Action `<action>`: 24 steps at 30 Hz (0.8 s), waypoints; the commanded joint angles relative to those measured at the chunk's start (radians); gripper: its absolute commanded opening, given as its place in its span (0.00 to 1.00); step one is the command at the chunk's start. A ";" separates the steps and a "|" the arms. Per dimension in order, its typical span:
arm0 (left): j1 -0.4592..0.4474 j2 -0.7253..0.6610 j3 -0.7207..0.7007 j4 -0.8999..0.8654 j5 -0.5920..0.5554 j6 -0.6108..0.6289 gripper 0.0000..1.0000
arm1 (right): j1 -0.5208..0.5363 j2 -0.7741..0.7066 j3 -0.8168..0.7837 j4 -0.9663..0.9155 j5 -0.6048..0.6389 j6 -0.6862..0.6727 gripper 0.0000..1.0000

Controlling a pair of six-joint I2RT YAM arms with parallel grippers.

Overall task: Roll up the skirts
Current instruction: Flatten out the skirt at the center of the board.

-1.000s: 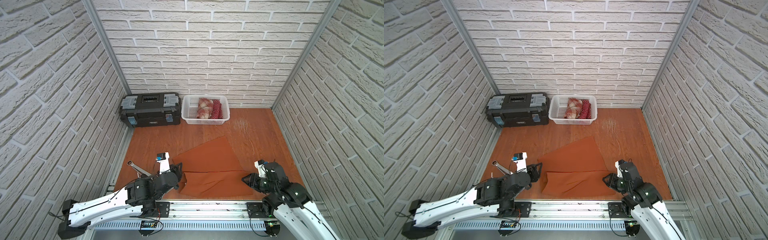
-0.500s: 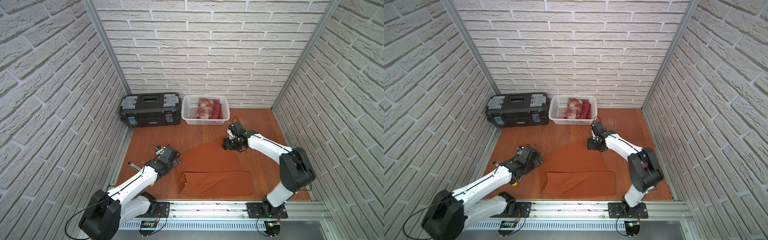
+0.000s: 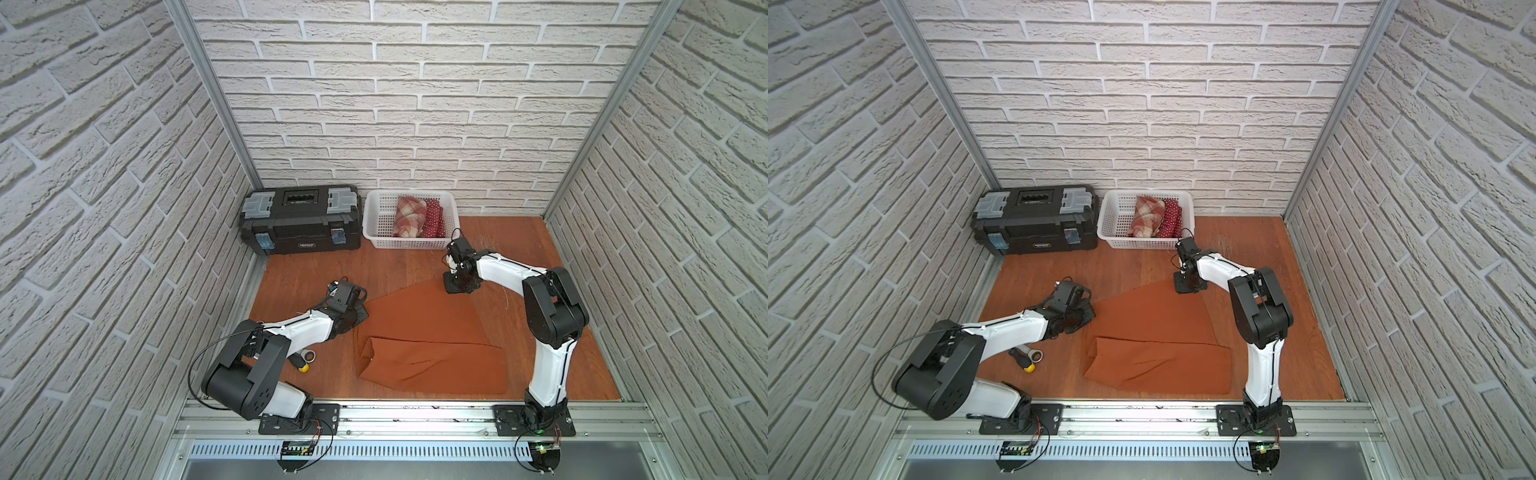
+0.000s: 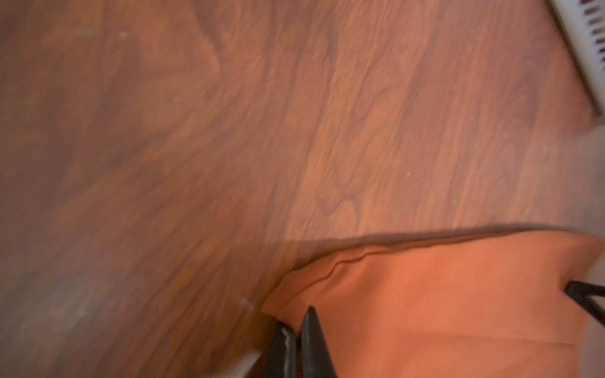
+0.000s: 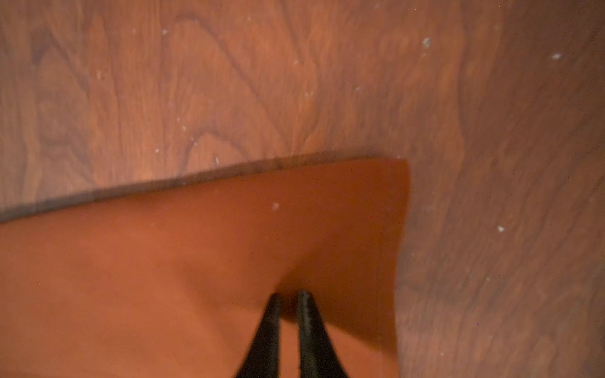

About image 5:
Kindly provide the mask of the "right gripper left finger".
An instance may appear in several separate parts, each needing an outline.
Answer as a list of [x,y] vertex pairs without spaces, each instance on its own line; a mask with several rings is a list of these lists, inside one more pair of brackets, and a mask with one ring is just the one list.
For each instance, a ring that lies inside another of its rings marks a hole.
[[271,294],[258,324],[237,378],[277,378],[280,376],[280,311],[281,300]]

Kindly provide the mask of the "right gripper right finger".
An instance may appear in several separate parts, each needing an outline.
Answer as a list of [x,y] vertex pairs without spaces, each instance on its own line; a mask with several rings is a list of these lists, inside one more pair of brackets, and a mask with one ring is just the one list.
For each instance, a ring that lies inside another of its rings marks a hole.
[[326,331],[318,305],[309,291],[297,294],[299,371],[302,378],[348,377]]

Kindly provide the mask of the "orange brown skirt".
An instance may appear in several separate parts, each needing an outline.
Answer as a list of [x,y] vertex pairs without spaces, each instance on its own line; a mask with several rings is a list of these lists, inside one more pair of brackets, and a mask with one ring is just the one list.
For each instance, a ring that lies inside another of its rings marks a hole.
[[238,176],[1,226],[4,377],[234,377],[269,297],[299,376],[309,291],[351,377],[399,374],[395,271],[409,165]]

